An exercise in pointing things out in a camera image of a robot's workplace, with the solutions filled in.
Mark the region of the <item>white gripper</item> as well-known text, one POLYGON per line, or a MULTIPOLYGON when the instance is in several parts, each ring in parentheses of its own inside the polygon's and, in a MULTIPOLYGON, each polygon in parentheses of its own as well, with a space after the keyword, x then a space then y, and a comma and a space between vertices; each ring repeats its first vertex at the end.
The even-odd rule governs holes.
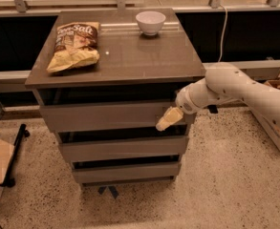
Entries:
POLYGON ((183 113, 192 115, 209 105, 208 88, 205 82, 198 81, 180 89, 175 103, 177 107, 169 107, 158 121, 156 125, 158 131, 164 131, 179 122, 183 118, 183 113))

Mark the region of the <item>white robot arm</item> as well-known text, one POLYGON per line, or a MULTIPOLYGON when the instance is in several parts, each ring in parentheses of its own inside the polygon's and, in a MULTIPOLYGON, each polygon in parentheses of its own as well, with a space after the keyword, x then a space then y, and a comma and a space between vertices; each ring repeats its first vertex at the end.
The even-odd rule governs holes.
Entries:
POLYGON ((280 90, 258 83, 242 70, 226 62, 208 67, 205 77, 183 87, 177 93, 175 107, 169 107, 156 128, 164 131, 184 115, 193 115, 209 105, 230 99, 241 100, 260 116, 280 129, 280 90))

